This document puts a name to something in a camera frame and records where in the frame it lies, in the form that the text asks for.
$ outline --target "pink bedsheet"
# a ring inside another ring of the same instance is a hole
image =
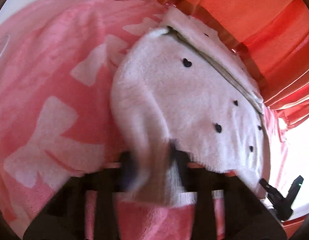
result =
[[[124,150],[109,107],[112,77],[165,10],[155,0],[39,0],[0,27],[0,209],[20,237],[70,176],[97,171]],[[88,239],[94,198],[90,192]],[[216,210],[222,238],[219,201]],[[117,211],[123,240],[190,237],[193,206],[119,201]]]

